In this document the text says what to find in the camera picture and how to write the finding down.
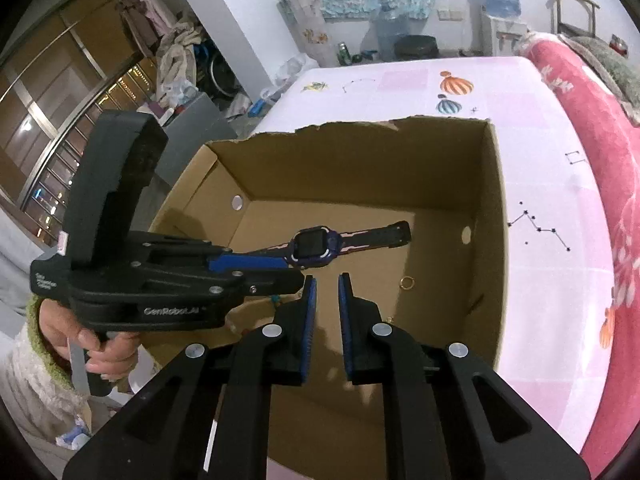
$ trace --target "pink floral blanket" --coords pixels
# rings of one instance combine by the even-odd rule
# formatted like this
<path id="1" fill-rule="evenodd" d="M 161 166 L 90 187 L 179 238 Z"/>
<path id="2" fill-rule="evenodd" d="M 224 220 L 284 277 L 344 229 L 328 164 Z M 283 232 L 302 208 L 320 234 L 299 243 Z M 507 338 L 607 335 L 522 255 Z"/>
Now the pink floral blanket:
<path id="1" fill-rule="evenodd" d="M 589 159 L 609 227 L 615 273 L 612 305 L 602 313 L 600 344 L 612 345 L 602 400 L 581 455 L 595 478 L 640 420 L 640 128 L 569 47 L 533 34 L 520 47 L 554 90 Z"/>

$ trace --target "person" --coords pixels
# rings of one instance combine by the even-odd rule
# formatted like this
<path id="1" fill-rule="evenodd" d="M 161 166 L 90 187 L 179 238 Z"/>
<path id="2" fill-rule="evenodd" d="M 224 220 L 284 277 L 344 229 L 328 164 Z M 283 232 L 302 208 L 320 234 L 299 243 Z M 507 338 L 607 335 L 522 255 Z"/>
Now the person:
<path id="1" fill-rule="evenodd" d="M 78 424 L 96 431 L 110 416 L 105 404 L 75 391 L 67 341 L 88 351 L 86 369 L 109 381 L 127 377 L 136 366 L 140 335 L 118 333 L 101 343 L 73 312 L 53 300 L 34 297 L 14 348 L 0 364 L 0 396 L 36 456 L 53 473 L 62 472 L 74 451 L 56 438 Z"/>

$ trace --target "sleeve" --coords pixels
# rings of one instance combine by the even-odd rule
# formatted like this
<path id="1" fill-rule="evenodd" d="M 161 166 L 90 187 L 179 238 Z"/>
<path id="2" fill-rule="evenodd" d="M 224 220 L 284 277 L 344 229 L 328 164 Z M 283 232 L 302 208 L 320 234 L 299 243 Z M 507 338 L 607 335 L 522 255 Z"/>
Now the sleeve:
<path id="1" fill-rule="evenodd" d="M 33 297 L 27 305 L 26 323 L 0 362 L 0 396 L 36 455 L 60 478 L 72 452 L 58 447 L 55 438 L 74 426 L 88 404 L 44 345 L 38 326 L 41 303 Z"/>

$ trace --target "watch face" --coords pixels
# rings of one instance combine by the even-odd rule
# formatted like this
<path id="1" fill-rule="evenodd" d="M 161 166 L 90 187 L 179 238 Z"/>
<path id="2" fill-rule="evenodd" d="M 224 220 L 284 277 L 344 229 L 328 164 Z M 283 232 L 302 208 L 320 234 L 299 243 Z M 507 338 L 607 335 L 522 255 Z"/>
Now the watch face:
<path id="1" fill-rule="evenodd" d="M 316 229 L 299 233 L 293 247 L 293 257 L 297 260 L 317 258 L 326 252 L 326 231 Z"/>

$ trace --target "bed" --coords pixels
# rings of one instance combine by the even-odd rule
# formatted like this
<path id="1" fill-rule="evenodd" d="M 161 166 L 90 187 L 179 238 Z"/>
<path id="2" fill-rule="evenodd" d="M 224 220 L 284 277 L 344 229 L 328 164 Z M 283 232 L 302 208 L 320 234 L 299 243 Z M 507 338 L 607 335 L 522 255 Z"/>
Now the bed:
<path id="1" fill-rule="evenodd" d="M 509 239 L 494 367 L 579 452 L 609 368 L 600 332 L 614 271 L 585 147 L 532 62 L 479 57 L 311 70 L 257 132 L 418 114 L 495 125 Z"/>
<path id="2" fill-rule="evenodd" d="M 620 99 L 558 37 L 533 34 L 520 53 L 553 89 L 584 147 L 600 189 L 612 247 L 613 302 L 602 314 L 601 340 L 611 345 L 609 373 L 591 432 L 582 448 L 595 478 L 640 420 L 640 128 Z"/>

